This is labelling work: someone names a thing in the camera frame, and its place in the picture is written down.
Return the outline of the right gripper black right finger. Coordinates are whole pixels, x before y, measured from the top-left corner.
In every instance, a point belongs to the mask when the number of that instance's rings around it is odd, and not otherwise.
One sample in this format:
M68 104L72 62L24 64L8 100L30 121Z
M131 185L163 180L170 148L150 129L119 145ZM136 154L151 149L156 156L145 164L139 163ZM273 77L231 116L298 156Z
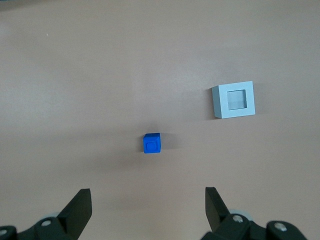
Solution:
M259 226L241 213L230 213L215 187L205 188L205 214L211 231L203 240L305 240L293 224L273 220Z

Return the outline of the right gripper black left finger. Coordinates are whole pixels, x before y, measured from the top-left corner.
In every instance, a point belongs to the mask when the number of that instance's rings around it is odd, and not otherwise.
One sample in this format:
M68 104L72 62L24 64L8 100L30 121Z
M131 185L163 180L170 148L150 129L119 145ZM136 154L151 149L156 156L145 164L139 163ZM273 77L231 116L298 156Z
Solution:
M77 240L92 216L92 195L89 188L79 190L58 213L39 220L30 228L18 232L13 225L0 227L2 240Z

